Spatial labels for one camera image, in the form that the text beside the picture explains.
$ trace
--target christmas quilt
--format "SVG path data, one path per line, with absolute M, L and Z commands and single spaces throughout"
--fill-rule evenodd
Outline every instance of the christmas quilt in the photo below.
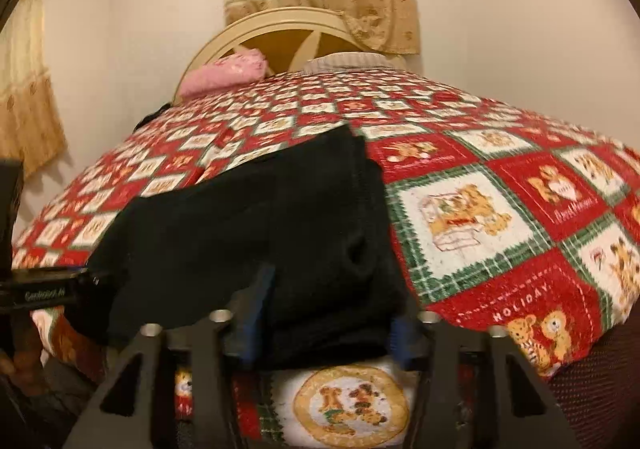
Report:
M 640 293 L 640 155 L 590 129 L 396 70 L 284 74 L 172 108 L 86 169 L 15 243 L 15 267 L 82 265 L 134 196 L 197 183 L 350 124 L 383 169 L 392 241 L 424 307 L 507 327 L 545 378 L 625 321 Z M 102 366 L 59 310 L 47 350 Z M 402 438 L 415 375 L 388 361 L 237 375 L 245 435 L 308 447 Z M 176 376 L 179 416 L 190 376 Z

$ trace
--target black cloth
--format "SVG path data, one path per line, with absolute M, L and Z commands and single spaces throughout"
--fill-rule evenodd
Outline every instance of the black cloth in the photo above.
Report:
M 171 108 L 171 103 L 168 102 L 166 104 L 163 104 L 162 106 L 160 106 L 160 108 L 158 109 L 158 111 L 154 111 L 153 113 L 149 113 L 145 118 L 143 118 L 142 120 L 140 120 L 140 122 L 138 122 L 136 124 L 136 127 L 133 128 L 133 131 L 137 131 L 139 130 L 143 125 L 148 124 L 149 122 L 152 122 L 153 120 L 155 120 L 156 118 L 158 118 L 161 114 L 163 114 L 167 109 Z
M 380 167 L 339 127 L 133 200 L 88 262 L 117 275 L 113 305 L 92 305 L 89 322 L 67 316 L 81 333 L 126 343 L 144 323 L 174 328 L 225 307 L 270 263 L 264 363 L 380 355 L 406 294 L 389 228 Z

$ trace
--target black bracket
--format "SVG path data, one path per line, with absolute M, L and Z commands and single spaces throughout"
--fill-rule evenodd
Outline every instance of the black bracket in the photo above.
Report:
M 175 425 L 172 350 L 191 353 L 194 447 L 265 447 L 243 439 L 236 420 L 226 379 L 232 358 L 223 353 L 224 337 L 235 329 L 233 317 L 230 310 L 216 310 L 189 327 L 142 327 L 65 449 L 176 447 L 170 429 Z M 412 344 L 412 364 L 421 365 L 422 374 L 404 442 L 396 449 L 579 449 L 553 395 L 504 327 L 470 331 L 433 312 L 420 312 L 418 319 L 412 320 L 421 337 Z M 461 407 L 469 400 L 461 393 L 461 365 L 473 369 L 471 415 Z

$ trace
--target bed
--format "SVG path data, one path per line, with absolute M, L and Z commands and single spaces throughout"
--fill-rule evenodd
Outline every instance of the bed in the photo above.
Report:
M 627 447 L 640 399 L 640 314 L 632 310 L 640 293 L 640 155 L 593 130 L 424 79 L 401 58 L 390 58 L 394 68 L 303 74 L 313 57 L 363 50 L 338 15 L 320 9 L 248 16 L 207 43 L 185 74 L 244 48 L 263 52 L 270 77 L 188 102 L 175 95 L 174 107 L 43 209 L 15 242 L 14 267 L 83 265 L 132 198 L 202 182 L 349 124 L 383 168 L 392 241 L 414 295 L 453 324 L 507 326 L 550 379 L 583 447 Z M 103 350 L 60 309 L 33 318 L 48 352 L 102 378 Z M 324 399 L 344 409 L 367 399 L 386 413 L 353 425 L 330 421 L 318 407 L 321 390 L 358 379 L 379 395 L 363 399 L 366 389 L 356 386 Z M 371 447 L 398 442 L 414 384 L 374 361 L 238 375 L 234 392 L 247 436 Z M 177 375 L 178 415 L 189 414 L 187 387 L 185 370 Z

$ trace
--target cream headboard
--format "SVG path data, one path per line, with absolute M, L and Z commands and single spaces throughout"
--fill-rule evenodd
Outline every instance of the cream headboard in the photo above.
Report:
M 188 72 L 243 48 L 258 48 L 269 61 L 270 74 L 297 72 L 309 59 L 336 52 L 373 51 L 358 44 L 342 18 L 330 10 L 293 6 L 257 12 L 229 25 L 204 45 L 182 74 L 174 104 L 180 103 L 178 88 Z M 388 57 L 404 67 L 401 57 Z

